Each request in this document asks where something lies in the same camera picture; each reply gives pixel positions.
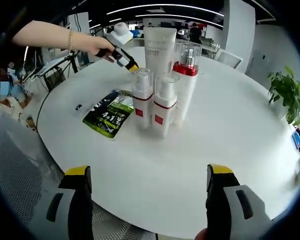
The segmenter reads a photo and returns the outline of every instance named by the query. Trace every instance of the hand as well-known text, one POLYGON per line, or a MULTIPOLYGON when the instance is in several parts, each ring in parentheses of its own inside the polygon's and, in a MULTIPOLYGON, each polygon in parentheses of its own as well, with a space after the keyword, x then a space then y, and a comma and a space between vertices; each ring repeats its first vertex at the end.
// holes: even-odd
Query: hand
POLYGON ((115 61, 110 58, 112 52, 115 50, 115 47, 105 38, 100 36, 92 36, 91 37, 91 45, 89 47, 89 52, 93 55, 97 55, 101 49, 107 49, 106 55, 103 57, 104 59, 108 60, 111 63, 115 61))

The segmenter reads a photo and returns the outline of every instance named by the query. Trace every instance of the potted plant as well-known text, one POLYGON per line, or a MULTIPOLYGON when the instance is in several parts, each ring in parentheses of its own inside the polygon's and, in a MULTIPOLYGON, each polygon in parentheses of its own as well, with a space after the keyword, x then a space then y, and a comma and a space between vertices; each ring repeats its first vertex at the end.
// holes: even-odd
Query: potted plant
POLYGON ((269 105, 282 98, 282 105, 286 109, 285 119, 288 124, 296 126, 300 124, 300 82, 294 80, 294 74, 288 66, 284 68, 287 75, 282 72, 268 74, 268 79, 271 80, 269 105))

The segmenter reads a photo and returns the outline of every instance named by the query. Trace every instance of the ceiling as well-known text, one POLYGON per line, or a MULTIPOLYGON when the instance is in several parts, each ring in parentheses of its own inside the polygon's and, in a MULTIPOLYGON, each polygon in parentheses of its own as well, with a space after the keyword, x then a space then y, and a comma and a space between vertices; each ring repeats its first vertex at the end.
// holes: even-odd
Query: ceiling
MULTIPOLYGON (((267 13, 264 9, 262 9, 259 5, 254 3, 256 0, 244 0, 246 3, 255 7, 256 21, 263 19, 272 19, 273 17, 267 13)), ((89 19, 92 20, 89 24, 90 26, 95 26, 101 24, 101 26, 109 26, 111 23, 109 21, 114 19, 121 18, 123 22, 141 20, 143 17, 136 17, 137 15, 147 15, 147 14, 169 14, 169 15, 179 15, 179 16, 187 16, 197 19, 202 19, 206 21, 210 21, 216 24, 223 25, 223 17, 219 16, 215 13, 207 12, 200 9, 193 9, 188 7, 181 6, 147 6, 147 7, 138 7, 133 9, 127 9, 119 12, 115 12, 112 14, 108 14, 109 12, 116 11, 119 9, 124 9, 133 6, 139 5, 148 5, 148 4, 177 4, 177 5, 187 5, 187 6, 195 6, 202 9, 211 10, 217 13, 223 12, 224 0, 209 0, 209 1, 195 1, 195 0, 165 0, 165 1, 153 1, 153 0, 128 0, 123 2, 115 2, 113 0, 109 0, 100 4, 100 1, 96 0, 87 0, 80 6, 75 9, 75 12, 89 12, 89 19), (154 10, 162 8, 165 12, 162 13, 151 13, 147 10, 154 10)), ((173 17, 173 16, 152 16, 154 18, 177 18, 183 19, 187 22, 195 21, 190 18, 183 17, 173 17)))

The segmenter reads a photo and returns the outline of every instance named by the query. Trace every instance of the red label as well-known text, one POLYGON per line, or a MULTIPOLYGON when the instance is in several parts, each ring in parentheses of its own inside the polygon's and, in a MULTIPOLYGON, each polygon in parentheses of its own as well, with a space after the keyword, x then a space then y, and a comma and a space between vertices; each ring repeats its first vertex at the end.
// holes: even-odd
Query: red label
POLYGON ((159 117, 158 115, 155 115, 154 120, 160 125, 164 124, 164 119, 162 117, 159 117))
POLYGON ((139 116, 139 117, 144 117, 144 112, 140 109, 135 109, 135 115, 139 116))

